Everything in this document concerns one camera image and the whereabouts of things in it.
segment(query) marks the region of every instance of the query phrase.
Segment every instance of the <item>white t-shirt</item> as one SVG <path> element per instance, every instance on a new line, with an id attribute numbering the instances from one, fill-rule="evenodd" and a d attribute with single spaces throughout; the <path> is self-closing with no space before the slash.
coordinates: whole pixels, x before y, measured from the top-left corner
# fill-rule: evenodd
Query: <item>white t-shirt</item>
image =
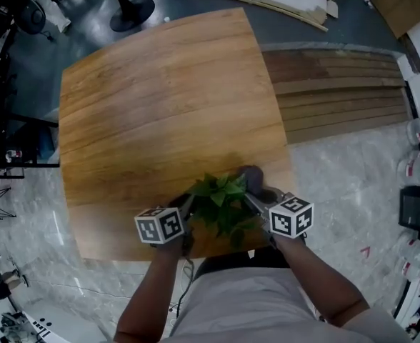
<path id="1" fill-rule="evenodd" d="M 165 341 L 411 342 L 382 309 L 366 310 L 342 328 L 316 320 L 291 270 L 274 268 L 227 269 L 200 277 Z"/>

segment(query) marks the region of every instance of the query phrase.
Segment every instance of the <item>cube with fiducial marker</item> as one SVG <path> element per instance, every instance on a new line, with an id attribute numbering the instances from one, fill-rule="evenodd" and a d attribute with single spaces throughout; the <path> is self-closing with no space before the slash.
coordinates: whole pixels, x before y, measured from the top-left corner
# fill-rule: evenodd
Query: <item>cube with fiducial marker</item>
<path id="1" fill-rule="evenodd" d="M 145 209 L 134 219 L 142 243 L 165 244 L 184 234 L 177 208 Z"/>
<path id="2" fill-rule="evenodd" d="M 313 226 L 314 205 L 295 197 L 269 209 L 270 232 L 297 238 Z"/>

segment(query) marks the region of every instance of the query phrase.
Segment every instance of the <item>person's right arm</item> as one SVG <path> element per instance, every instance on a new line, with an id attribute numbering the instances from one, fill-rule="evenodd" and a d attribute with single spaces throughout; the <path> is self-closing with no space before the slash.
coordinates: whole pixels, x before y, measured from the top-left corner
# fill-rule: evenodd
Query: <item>person's right arm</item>
<path id="1" fill-rule="evenodd" d="M 274 238 L 307 296 L 330 324 L 342 327 L 369 309 L 356 286 L 318 258 L 299 238 L 278 235 Z"/>

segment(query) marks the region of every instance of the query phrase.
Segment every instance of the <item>potted plant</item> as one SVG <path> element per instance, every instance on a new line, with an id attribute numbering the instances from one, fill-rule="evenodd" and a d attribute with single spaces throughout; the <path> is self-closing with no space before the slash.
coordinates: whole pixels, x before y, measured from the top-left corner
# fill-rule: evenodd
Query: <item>potted plant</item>
<path id="1" fill-rule="evenodd" d="M 205 174 L 204 180 L 197 180 L 188 190 L 196 196 L 193 220 L 205 222 L 207 229 L 217 230 L 216 237 L 227 236 L 231 246 L 240 249 L 245 230 L 256 226 L 249 221 L 253 213 L 242 202 L 245 192 L 245 174 L 219 178 Z"/>

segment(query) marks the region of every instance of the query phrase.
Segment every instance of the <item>table top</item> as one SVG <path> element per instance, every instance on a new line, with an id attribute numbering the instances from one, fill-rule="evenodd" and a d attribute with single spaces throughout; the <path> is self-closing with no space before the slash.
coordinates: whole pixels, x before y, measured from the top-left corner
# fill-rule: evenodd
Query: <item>table top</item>
<path id="1" fill-rule="evenodd" d="M 205 172 L 260 166 L 294 190 L 286 137 L 243 9 L 172 21 L 129 36 L 64 71 L 61 168 L 83 258 L 150 260 L 134 216 L 185 192 Z M 194 223 L 192 257 L 231 252 Z M 259 230 L 244 249 L 265 245 Z"/>

